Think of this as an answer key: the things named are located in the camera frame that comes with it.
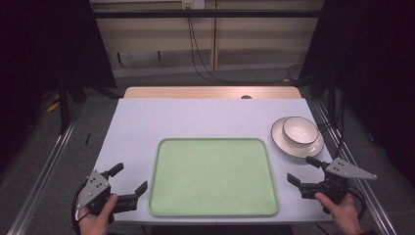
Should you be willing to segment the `white table cover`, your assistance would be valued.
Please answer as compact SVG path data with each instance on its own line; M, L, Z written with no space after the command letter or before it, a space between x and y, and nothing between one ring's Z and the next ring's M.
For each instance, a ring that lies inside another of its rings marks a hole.
M95 163L107 170L124 169L111 180L116 194L129 194L148 182L136 211L116 215L118 222L145 224L293 224L330 220L319 202L304 199L287 180L290 173L303 182L319 182L322 170L302 158L284 154L273 142L271 127L285 117L311 119L303 99L141 99L119 100L103 147ZM169 138L257 138L266 145L279 200L271 216L156 216L150 212L152 178L160 142Z

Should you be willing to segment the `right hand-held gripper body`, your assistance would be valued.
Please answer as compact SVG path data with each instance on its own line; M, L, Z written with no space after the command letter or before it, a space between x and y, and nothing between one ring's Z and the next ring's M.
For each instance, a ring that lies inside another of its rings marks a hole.
M340 158L336 158L331 163L326 164L327 167L322 169L324 172L323 181L318 183L300 183L300 188L298 189L301 196L304 199L314 200L316 193L322 193L338 205L346 194L350 194L360 202L359 214L364 214L367 209L365 198L352 192L352 186L348 181L351 178L376 180L377 175Z

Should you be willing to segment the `yellow floor tape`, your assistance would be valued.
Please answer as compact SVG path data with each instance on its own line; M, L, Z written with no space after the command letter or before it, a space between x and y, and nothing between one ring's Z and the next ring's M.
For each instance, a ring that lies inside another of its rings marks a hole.
M55 111L56 108L58 107L59 103L60 103L60 95L57 94L56 97L54 98L52 104L47 107L46 113L51 113L51 112Z

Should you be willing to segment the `wooden wall post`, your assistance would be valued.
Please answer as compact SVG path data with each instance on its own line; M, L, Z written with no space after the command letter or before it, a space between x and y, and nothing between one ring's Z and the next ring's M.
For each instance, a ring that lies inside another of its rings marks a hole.
M211 9L216 10L216 0L211 0ZM217 26L217 19L211 19L211 50L210 50L210 66L213 71L216 70L217 67L217 48L216 48L216 26Z

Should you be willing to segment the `light green tray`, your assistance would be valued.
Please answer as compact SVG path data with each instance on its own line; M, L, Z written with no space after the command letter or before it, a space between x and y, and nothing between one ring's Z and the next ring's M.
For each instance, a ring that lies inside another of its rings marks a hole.
M149 199L156 216L271 216L279 209L266 145L257 138L160 142Z

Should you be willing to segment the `white wall socket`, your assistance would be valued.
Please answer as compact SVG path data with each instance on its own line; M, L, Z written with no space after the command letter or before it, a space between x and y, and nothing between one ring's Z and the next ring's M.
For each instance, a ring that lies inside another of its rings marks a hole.
M184 10L203 10L205 7L205 0L182 0Z

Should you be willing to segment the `wooden table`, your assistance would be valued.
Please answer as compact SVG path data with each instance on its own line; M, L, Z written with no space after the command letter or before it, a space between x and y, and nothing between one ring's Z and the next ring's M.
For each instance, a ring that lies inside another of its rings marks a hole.
M292 86L154 86L129 87L125 98L300 99Z

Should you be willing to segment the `person's right hand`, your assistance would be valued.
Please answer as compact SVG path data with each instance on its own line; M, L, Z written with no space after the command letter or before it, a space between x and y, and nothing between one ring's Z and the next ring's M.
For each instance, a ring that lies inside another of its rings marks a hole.
M338 205L322 193L316 193L315 199L329 211L340 235L360 235L363 232L350 194L346 194Z

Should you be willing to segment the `black horizontal bar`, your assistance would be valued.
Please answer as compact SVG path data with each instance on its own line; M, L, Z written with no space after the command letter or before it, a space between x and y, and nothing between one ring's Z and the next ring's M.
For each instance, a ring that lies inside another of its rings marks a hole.
M161 18L321 18L321 10L148 10L95 11L96 19Z

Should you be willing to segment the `black curtain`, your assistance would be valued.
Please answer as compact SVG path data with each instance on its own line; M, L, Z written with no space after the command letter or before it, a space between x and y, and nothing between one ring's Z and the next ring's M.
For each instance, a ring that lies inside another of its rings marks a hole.
M415 0L324 0L299 84L335 84L415 187Z
M0 172L34 123L41 96L63 83L114 87L90 0L0 0Z

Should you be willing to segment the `white plate with dark rim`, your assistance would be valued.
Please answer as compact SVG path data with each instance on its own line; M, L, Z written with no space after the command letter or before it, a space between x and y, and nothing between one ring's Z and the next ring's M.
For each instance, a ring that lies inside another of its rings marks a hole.
M316 157L324 148L324 140L321 132L318 130L317 140L310 145L296 144L289 140L283 133L282 127L284 120L288 117L282 117L274 122L271 127L271 137L275 145L286 155L296 158L305 158L307 156Z

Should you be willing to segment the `person's left hand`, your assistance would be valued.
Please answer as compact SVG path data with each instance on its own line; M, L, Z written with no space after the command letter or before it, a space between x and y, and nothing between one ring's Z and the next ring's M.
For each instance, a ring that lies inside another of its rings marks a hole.
M112 194L98 215L91 214L88 208L78 212L81 235L108 235L109 218L117 203L117 195Z

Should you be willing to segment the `black metal stand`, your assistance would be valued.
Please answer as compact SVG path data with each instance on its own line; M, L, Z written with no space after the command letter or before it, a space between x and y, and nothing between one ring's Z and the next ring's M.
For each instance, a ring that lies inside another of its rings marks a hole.
M63 134L69 126L69 104L68 104L68 93L66 90L66 82L63 76L59 80L59 103L61 113L61 130Z
M329 122L336 125L336 80L332 70L330 70L330 84L328 88L328 115Z

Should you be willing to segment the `white bowl with dark rim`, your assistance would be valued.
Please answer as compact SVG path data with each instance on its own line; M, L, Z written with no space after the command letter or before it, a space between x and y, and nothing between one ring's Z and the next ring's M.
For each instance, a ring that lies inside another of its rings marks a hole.
M305 117L287 117L282 130L284 135L296 144L310 145L318 138L316 125Z

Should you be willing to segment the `aluminium floor rail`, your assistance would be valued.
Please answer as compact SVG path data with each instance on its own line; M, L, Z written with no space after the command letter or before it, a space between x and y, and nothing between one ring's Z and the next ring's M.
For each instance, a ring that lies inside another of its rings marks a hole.
M343 141L343 135L341 132L329 122L328 109L325 107L322 101L315 102L316 110L319 116L324 122L324 127L330 134L333 143L336 145L336 149L339 152L339 157L348 163L357 165L352 153L349 150L348 145ZM370 187L369 183L365 179L354 179L354 184L357 189L363 194L366 199L368 211L371 213L374 221L378 225L378 228L382 235L397 235L392 223L384 210L383 206L375 196L374 191Z
M29 194L25 199L23 206L19 210L16 218L14 219L10 229L8 230L7 235L25 234L33 218L33 215L40 204L41 198L45 192L45 188L52 177L56 165L71 138L75 124L82 112L83 107L83 104L76 105L74 107L74 111L72 112L71 118L69 119L69 123L64 128L64 131L59 134L53 150L49 154L48 159L40 172L40 175L36 178L30 187Z

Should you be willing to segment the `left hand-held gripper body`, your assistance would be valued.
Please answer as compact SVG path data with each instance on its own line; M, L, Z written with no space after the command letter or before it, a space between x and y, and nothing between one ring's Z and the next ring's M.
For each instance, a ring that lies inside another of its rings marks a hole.
M98 215L112 194L109 178L107 170L99 172L94 169L86 179L84 191L75 208L88 208L92 214ZM119 196L113 213L136 211L138 198L135 194Z

